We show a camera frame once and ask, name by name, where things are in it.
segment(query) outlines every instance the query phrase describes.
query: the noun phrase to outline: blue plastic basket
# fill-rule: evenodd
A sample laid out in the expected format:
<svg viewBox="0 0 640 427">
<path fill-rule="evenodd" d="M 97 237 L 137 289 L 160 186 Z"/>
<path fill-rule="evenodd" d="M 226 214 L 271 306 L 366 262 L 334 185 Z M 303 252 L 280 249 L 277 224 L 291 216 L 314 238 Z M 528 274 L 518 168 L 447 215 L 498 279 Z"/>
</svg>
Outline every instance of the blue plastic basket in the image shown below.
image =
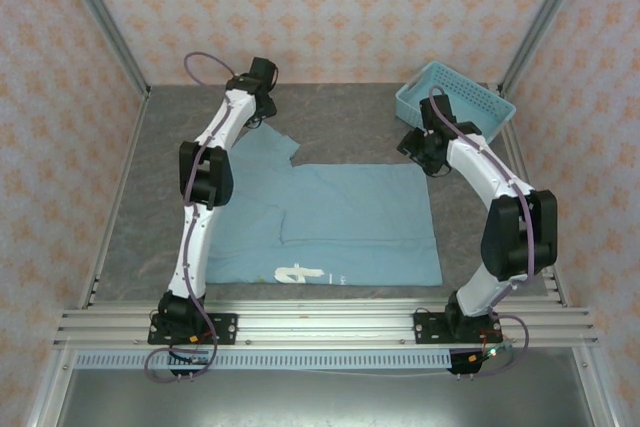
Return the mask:
<svg viewBox="0 0 640 427">
<path fill-rule="evenodd" d="M 412 127 L 423 128 L 420 101 L 429 97 L 429 89 L 434 85 L 440 85 L 449 96 L 458 122 L 473 122 L 487 142 L 516 113 L 513 104 L 446 65 L 431 62 L 396 93 L 396 116 Z"/>
</svg>

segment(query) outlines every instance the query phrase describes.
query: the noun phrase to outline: metal sheet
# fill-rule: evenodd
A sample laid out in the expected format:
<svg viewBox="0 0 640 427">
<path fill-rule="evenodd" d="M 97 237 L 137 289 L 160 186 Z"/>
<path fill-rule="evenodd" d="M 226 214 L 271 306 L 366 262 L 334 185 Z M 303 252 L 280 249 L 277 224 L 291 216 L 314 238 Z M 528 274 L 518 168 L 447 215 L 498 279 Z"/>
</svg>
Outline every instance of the metal sheet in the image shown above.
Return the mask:
<svg viewBox="0 0 640 427">
<path fill-rule="evenodd" d="M 530 351 L 514 370 L 473 382 L 225 370 L 158 385 L 139 371 L 75 371 L 58 425 L 590 426 L 576 370 L 565 349 Z"/>
</svg>

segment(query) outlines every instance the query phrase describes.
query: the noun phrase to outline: wire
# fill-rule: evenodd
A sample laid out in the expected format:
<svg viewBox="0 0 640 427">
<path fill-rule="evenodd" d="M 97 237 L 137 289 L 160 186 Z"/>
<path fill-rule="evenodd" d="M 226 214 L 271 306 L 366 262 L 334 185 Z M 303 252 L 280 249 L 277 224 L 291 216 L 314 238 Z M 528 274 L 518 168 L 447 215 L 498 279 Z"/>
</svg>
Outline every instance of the wire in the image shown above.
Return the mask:
<svg viewBox="0 0 640 427">
<path fill-rule="evenodd" d="M 229 65 L 226 62 L 222 61 L 221 59 L 219 59 L 215 55 L 211 55 L 211 54 L 207 54 L 206 52 L 199 52 L 199 51 L 189 52 L 187 55 L 184 56 L 184 60 L 183 60 L 182 63 L 184 65 L 185 72 L 187 73 L 187 75 L 189 77 L 191 77 L 191 80 L 193 80 L 196 84 L 203 85 L 205 87 L 217 87 L 215 84 L 206 84 L 203 81 L 201 81 L 198 77 L 195 76 L 195 74 L 189 68 L 189 59 L 191 57 L 195 57 L 197 55 L 199 55 L 201 57 L 206 57 L 206 58 L 211 59 L 211 60 L 215 60 L 222 67 L 224 67 L 229 72 L 231 72 L 231 75 L 233 77 L 236 76 L 236 73 L 233 71 L 233 69 L 231 67 L 229 67 Z"/>
<path fill-rule="evenodd" d="M 258 127 L 260 127 L 261 125 L 262 125 L 262 119 L 260 119 L 258 122 L 254 122 L 253 124 L 245 125 L 245 127 L 246 127 L 247 129 L 255 130 L 255 129 L 257 129 Z"/>
<path fill-rule="evenodd" d="M 233 73 L 233 70 L 231 70 L 231 68 L 227 64 L 225 64 L 222 60 L 218 59 L 217 57 L 215 57 L 215 56 L 213 56 L 211 54 L 207 54 L 205 52 L 190 52 L 187 55 L 185 55 L 185 57 L 184 57 L 184 67 L 185 67 L 185 71 L 187 72 L 189 77 L 191 77 L 197 84 L 204 85 L 204 86 L 207 86 L 207 87 L 212 87 L 211 85 L 205 84 L 204 82 L 199 80 L 195 75 L 193 75 L 193 73 L 189 69 L 188 60 L 189 60 L 189 58 L 191 58 L 191 57 L 193 57 L 195 55 L 202 55 L 204 57 L 208 57 L 210 59 L 213 59 L 216 62 L 218 62 L 220 65 L 225 67 L 227 70 L 229 70 L 229 72 L 231 72 L 232 75 L 235 75 Z M 189 224 L 189 228 L 187 229 L 187 233 L 185 235 L 184 248 L 183 248 L 183 254 L 182 254 L 182 268 L 183 268 L 184 281 L 185 281 L 185 285 L 187 287 L 187 291 L 189 292 L 189 299 L 193 302 L 193 304 L 195 305 L 195 307 L 198 310 L 198 312 L 200 313 L 200 315 L 202 315 L 202 318 L 204 319 L 205 323 L 207 324 L 207 327 L 209 327 L 209 334 L 211 335 L 211 338 L 213 340 L 213 353 L 211 354 L 211 357 L 209 358 L 207 363 L 204 364 L 204 366 L 200 370 L 198 370 L 197 372 L 189 372 L 189 379 L 190 380 L 193 380 L 196 377 L 204 375 L 209 370 L 211 365 L 213 365 L 213 362 L 216 359 L 216 355 L 218 354 L 218 336 L 216 334 L 215 326 L 213 325 L 212 320 L 207 315 L 207 312 L 204 310 L 204 307 L 202 306 L 202 304 L 200 303 L 200 301 L 196 297 L 195 292 L 193 291 L 193 287 L 191 286 L 191 280 L 190 280 L 190 277 L 189 277 L 189 262 L 188 262 L 189 244 L 191 242 L 191 236 L 193 235 L 193 230 L 195 229 L 195 226 L 196 226 L 196 223 L 197 223 L 197 219 L 200 217 L 200 214 L 198 213 L 198 205 L 195 202 L 191 202 L 191 200 L 189 200 L 189 199 L 191 198 L 191 192 L 193 191 L 193 185 L 195 183 L 198 166 L 200 165 L 200 159 L 202 158 L 202 155 L 204 154 L 204 151 L 207 149 L 207 147 L 209 146 L 209 144 L 211 143 L 211 141 L 213 140 L 215 135 L 218 133 L 218 131 L 222 128 L 224 123 L 227 121 L 227 119 L 231 115 L 231 110 L 233 109 L 233 106 L 232 106 L 231 100 L 229 99 L 229 97 L 228 97 L 226 92 L 224 94 L 224 100 L 225 100 L 224 101 L 224 108 L 225 108 L 224 115 L 222 116 L 222 119 L 220 119 L 220 122 L 218 122 L 218 124 L 213 128 L 211 133 L 207 136 L 205 141 L 202 143 L 202 145 L 198 149 L 198 152 L 196 153 L 196 156 L 195 156 L 194 161 L 193 161 L 193 167 L 191 169 L 191 174 L 189 176 L 189 180 L 187 182 L 187 186 L 186 186 L 185 192 L 184 192 L 184 206 L 193 208 L 192 220 L 191 220 L 191 223 Z M 169 346 L 169 347 L 160 347 L 158 349 L 153 350 L 151 353 L 149 353 L 149 355 L 147 356 L 147 358 L 145 359 L 145 362 L 144 362 L 145 375 L 147 376 L 148 379 L 150 379 L 150 380 L 152 380 L 154 382 L 161 383 L 161 384 L 169 384 L 169 383 L 173 383 L 173 382 L 180 382 L 180 380 L 182 380 L 182 375 L 181 374 L 178 374 L 177 377 L 158 377 L 157 375 L 155 375 L 153 373 L 153 371 L 149 368 L 149 364 L 151 362 L 151 359 L 155 355 L 157 355 L 159 353 L 162 353 L 162 352 L 168 352 L 169 355 L 172 355 L 172 354 L 174 354 L 174 355 L 175 354 L 191 354 L 191 355 L 195 355 L 195 354 L 198 353 L 198 347 L 196 347 L 196 349 L 187 349 L 187 348 Z"/>
<path fill-rule="evenodd" d="M 444 164 L 445 167 L 447 167 L 449 170 L 447 170 L 444 174 L 440 174 L 440 175 L 435 175 L 432 174 L 430 172 L 424 171 L 425 174 L 427 174 L 428 177 L 431 177 L 432 179 L 439 179 L 440 177 L 446 177 L 447 175 L 449 175 L 451 173 L 451 171 L 453 170 L 451 168 L 451 166 L 445 162 Z"/>
<path fill-rule="evenodd" d="M 524 331 L 524 345 L 522 346 L 522 352 L 520 352 L 520 355 L 518 355 L 517 357 L 512 358 L 508 364 L 503 365 L 502 367 L 498 367 L 497 369 L 489 370 L 487 372 L 479 372 L 474 377 L 491 377 L 493 375 L 506 372 L 507 370 L 510 370 L 517 364 L 519 364 L 527 353 L 527 350 L 529 350 L 529 328 L 524 323 L 524 321 L 520 317 L 511 314 L 498 315 L 494 313 L 494 315 L 496 315 L 499 319 L 513 319 L 522 326 L 522 330 Z"/>
<path fill-rule="evenodd" d="M 169 355 L 180 362 L 184 362 L 185 364 L 193 364 L 193 357 L 181 357 L 171 350 L 169 351 Z"/>
<path fill-rule="evenodd" d="M 269 92 L 271 92 L 273 88 L 276 86 L 276 84 L 278 83 L 278 76 L 280 75 L 280 70 L 278 69 L 278 66 L 274 64 L 274 67 L 276 68 L 276 76 L 273 78 L 271 87 L 269 87 Z"/>
<path fill-rule="evenodd" d="M 482 356 L 484 357 L 485 349 L 487 348 L 487 331 L 482 328 L 480 333 L 482 334 Z"/>
</svg>

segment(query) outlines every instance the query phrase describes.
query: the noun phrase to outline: light blue t-shirt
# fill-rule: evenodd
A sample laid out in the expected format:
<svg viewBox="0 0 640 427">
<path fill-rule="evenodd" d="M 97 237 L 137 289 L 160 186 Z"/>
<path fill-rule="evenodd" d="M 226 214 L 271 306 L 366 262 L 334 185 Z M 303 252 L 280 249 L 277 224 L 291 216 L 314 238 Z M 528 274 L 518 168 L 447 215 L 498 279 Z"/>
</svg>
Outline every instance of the light blue t-shirt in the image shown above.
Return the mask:
<svg viewBox="0 0 640 427">
<path fill-rule="evenodd" d="M 232 148 L 207 282 L 442 285 L 418 166 L 293 167 L 298 147 L 265 124 Z"/>
</svg>

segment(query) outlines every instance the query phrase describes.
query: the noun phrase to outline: black mounting plate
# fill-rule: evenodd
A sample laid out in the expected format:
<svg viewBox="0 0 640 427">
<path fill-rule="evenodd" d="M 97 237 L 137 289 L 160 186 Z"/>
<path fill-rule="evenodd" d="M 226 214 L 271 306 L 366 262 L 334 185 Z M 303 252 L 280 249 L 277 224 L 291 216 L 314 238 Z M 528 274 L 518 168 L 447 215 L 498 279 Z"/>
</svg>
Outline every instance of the black mounting plate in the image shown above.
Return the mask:
<svg viewBox="0 0 640 427">
<path fill-rule="evenodd" d="M 443 312 L 416 312 L 413 314 L 413 333 L 415 334 L 416 344 L 482 344 L 482 330 L 494 331 L 494 324 L 498 320 L 491 320 L 488 316 L 477 318 L 473 329 L 465 332 L 461 337 L 456 338 Z M 489 332 L 487 334 L 488 344 L 499 344 L 502 342 L 502 334 Z"/>
<path fill-rule="evenodd" d="M 236 334 L 238 333 L 238 314 L 208 314 L 213 326 L 216 329 L 216 337 L 218 339 L 218 345 L 235 345 Z M 151 317 L 151 328 L 149 329 L 149 337 L 147 342 L 150 345 L 179 345 L 179 344 L 194 344 L 190 340 L 192 332 L 177 331 L 170 325 L 163 321 L 159 314 L 154 314 Z M 210 335 L 206 336 L 202 342 L 203 345 L 213 344 L 213 339 Z"/>
</svg>

